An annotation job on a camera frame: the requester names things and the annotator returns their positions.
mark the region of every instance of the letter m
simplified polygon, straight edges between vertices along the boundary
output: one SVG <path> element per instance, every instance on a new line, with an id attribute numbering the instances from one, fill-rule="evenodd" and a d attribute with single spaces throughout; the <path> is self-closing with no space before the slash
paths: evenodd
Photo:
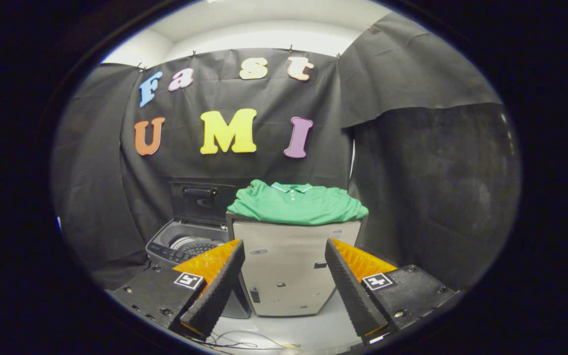
<path id="1" fill-rule="evenodd" d="M 234 137 L 232 151 L 235 153 L 255 151 L 252 125 L 256 113 L 252 108 L 242 108 L 234 114 L 234 118 L 228 126 L 220 112 L 208 111 L 203 113 L 201 119 L 205 123 L 205 138 L 203 139 L 201 153 L 214 154 L 218 151 L 218 146 L 214 144 L 214 138 L 221 150 L 227 151 Z"/>

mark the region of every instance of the blue letter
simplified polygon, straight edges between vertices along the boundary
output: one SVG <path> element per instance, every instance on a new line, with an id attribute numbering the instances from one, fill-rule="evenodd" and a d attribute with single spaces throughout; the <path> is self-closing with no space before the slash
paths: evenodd
<path id="1" fill-rule="evenodd" d="M 140 103 L 140 107 L 144 107 L 145 104 L 148 104 L 155 94 L 153 91 L 157 90 L 157 79 L 162 77 L 162 72 L 158 71 L 155 75 L 151 76 L 147 81 L 144 81 L 140 85 L 140 90 L 142 91 L 142 102 Z"/>

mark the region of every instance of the white cabinet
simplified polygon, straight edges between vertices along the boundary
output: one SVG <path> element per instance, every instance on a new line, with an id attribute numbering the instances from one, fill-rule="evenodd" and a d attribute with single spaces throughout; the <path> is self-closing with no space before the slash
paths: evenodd
<path id="1" fill-rule="evenodd" d="M 325 243 L 353 245 L 360 221 L 317 226 L 235 220 L 234 238 L 244 242 L 241 270 L 246 295 L 259 316 L 315 315 L 334 291 L 325 264 Z"/>

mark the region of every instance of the black curtain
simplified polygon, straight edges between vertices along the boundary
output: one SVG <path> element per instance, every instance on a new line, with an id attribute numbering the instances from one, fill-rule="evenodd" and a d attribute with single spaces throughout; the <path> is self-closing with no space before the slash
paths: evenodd
<path id="1" fill-rule="evenodd" d="M 313 69 L 305 69 L 307 81 L 291 78 L 290 56 L 309 58 Z M 267 59 L 268 73 L 260 79 L 241 79 L 241 64 L 248 58 Z M 253 179 L 282 183 L 309 183 L 347 189 L 352 161 L 352 137 L 341 128 L 340 82 L 335 57 L 311 52 L 279 49 L 221 50 L 162 63 L 141 71 L 128 66 L 100 66 L 83 83 L 66 109 L 54 151 L 54 179 L 59 180 L 56 200 L 69 198 L 70 209 L 59 212 L 63 231 L 81 256 L 86 268 L 105 287 L 117 287 L 139 268 L 124 270 L 125 263 L 146 266 L 143 247 L 156 231 L 173 218 L 170 182 L 234 184 L 245 187 Z M 107 72 L 106 68 L 124 72 Z M 185 68 L 194 70 L 191 85 L 169 91 L 172 76 Z M 140 107 L 140 84 L 162 72 L 155 97 Z M 90 90 L 97 93 L 88 97 Z M 203 112 L 218 110 L 227 124 L 236 111 L 252 108 L 254 153 L 219 151 L 203 155 Z M 75 135 L 70 126 L 85 115 L 94 125 L 81 126 Z M 159 149 L 139 155 L 135 149 L 134 125 L 164 117 Z M 288 148 L 293 117 L 313 121 L 305 151 L 294 159 L 284 155 Z M 146 143 L 153 129 L 146 129 Z M 110 177 L 105 173 L 110 169 Z M 104 193 L 104 185 L 77 181 L 97 179 L 115 183 L 119 198 Z M 111 229 L 109 225 L 119 224 Z"/>
<path id="2" fill-rule="evenodd" d="M 349 192 L 370 209 L 357 247 L 470 288 L 511 231 L 520 160 L 511 117 L 462 54 L 392 13 L 338 65 L 355 140 Z"/>
<path id="3" fill-rule="evenodd" d="M 119 159 L 124 112 L 140 76 L 128 65 L 99 65 L 65 108 L 52 151 L 51 189 L 63 236 L 83 267 L 109 288 L 146 265 Z"/>
<path id="4" fill-rule="evenodd" d="M 305 70 L 309 80 L 289 76 L 290 56 L 313 63 Z M 265 58 L 268 74 L 241 79 L 247 58 Z M 194 70 L 194 81 L 169 91 L 172 76 L 185 68 Z M 140 107 L 140 84 L 159 71 L 155 97 Z M 201 154 L 201 114 L 218 110 L 229 124 L 242 108 L 257 111 L 257 151 Z M 314 122 L 303 159 L 284 155 L 296 116 Z M 165 118 L 160 147 L 139 155 L 134 125 L 156 117 Z M 509 119 L 472 63 L 394 13 L 340 59 L 237 49 L 146 70 L 101 65 L 59 130 L 52 169 L 57 211 L 88 270 L 117 287 L 146 267 L 145 243 L 173 218 L 173 180 L 336 186 L 370 209 L 357 247 L 469 288 L 505 243 L 516 211 L 519 151 Z M 149 125 L 147 143 L 152 136 Z"/>

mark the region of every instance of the white ceiling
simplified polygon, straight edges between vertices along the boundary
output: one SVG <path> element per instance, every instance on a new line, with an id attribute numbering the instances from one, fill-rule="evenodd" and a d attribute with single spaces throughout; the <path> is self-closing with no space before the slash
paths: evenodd
<path id="1" fill-rule="evenodd" d="M 175 43 L 203 32 L 270 20 L 327 23 L 363 32 L 389 12 L 369 0 L 199 0 L 149 29 Z"/>

